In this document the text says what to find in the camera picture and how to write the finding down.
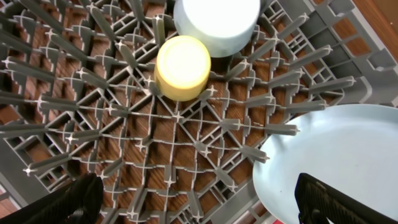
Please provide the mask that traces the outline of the yellow plastic cup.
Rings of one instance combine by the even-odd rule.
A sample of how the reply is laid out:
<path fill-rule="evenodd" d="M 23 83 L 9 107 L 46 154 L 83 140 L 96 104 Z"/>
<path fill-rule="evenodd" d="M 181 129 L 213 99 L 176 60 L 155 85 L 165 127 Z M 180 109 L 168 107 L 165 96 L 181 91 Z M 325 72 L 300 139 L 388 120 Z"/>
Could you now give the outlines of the yellow plastic cup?
<path fill-rule="evenodd" d="M 160 92 L 174 101 L 189 101 L 205 89 L 211 57 L 198 39 L 179 35 L 160 48 L 155 63 L 155 82 Z"/>

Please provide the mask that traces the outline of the large light blue plate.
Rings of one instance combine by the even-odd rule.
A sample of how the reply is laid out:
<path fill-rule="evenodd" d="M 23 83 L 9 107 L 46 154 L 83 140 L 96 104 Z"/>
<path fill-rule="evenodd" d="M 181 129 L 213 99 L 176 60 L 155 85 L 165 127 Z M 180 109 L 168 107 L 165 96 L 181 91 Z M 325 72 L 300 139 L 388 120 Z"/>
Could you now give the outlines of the large light blue plate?
<path fill-rule="evenodd" d="M 261 147 L 253 182 L 265 208 L 283 223 L 297 223 L 295 186 L 307 173 L 392 218 L 397 218 L 397 109 L 339 105 L 291 121 L 294 136 L 271 135 Z"/>

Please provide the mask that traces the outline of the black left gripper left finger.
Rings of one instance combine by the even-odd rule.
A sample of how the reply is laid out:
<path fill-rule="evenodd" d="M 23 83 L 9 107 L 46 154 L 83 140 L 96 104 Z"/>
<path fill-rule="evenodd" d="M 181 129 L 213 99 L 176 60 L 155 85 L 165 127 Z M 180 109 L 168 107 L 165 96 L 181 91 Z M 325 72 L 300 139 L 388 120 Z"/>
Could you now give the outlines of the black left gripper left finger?
<path fill-rule="evenodd" d="M 86 173 L 68 185 L 1 218 L 1 224 L 96 223 L 104 199 L 104 185 Z"/>

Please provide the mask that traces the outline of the small light blue bowl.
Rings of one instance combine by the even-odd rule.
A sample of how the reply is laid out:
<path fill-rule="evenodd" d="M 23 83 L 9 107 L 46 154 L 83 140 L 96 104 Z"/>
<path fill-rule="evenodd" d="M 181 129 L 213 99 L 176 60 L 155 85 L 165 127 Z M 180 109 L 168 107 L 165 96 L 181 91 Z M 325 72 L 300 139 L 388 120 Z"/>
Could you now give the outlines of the small light blue bowl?
<path fill-rule="evenodd" d="M 198 39 L 213 58 L 233 55 L 251 40 L 260 0 L 177 0 L 174 23 L 179 35 Z"/>

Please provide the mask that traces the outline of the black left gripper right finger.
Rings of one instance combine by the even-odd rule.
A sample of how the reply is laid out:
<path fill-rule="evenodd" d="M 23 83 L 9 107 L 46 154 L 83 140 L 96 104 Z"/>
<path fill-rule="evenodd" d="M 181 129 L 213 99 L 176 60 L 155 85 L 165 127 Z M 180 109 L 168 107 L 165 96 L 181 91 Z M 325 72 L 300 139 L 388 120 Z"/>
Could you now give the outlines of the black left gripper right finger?
<path fill-rule="evenodd" d="M 397 224 L 307 173 L 299 174 L 294 194 L 301 224 Z"/>

